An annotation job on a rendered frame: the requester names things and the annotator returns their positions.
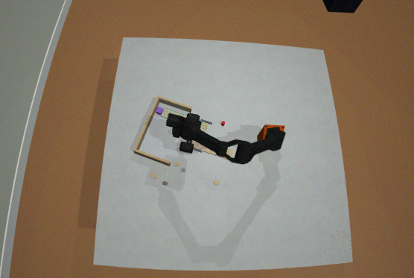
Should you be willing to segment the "tan strip with teal dots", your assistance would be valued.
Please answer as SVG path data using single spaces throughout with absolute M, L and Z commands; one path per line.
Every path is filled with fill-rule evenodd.
M 204 121 L 202 121 L 202 124 L 201 124 L 201 127 L 200 127 L 201 131 L 205 132 L 207 126 L 208 126 L 208 123 L 205 123 Z

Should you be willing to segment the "tan strip with blue dots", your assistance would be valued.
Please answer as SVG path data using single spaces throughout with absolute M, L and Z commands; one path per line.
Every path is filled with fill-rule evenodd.
M 210 149 L 206 148 L 205 146 L 201 145 L 200 143 L 195 142 L 194 140 L 192 140 L 192 144 L 194 144 L 194 148 L 196 148 L 198 150 L 201 150 L 201 151 L 204 151 L 206 153 L 213 154 L 213 155 L 217 156 L 215 152 L 211 151 Z M 233 152 L 233 150 L 227 149 L 227 152 L 226 153 L 230 157 L 232 157 L 232 152 Z

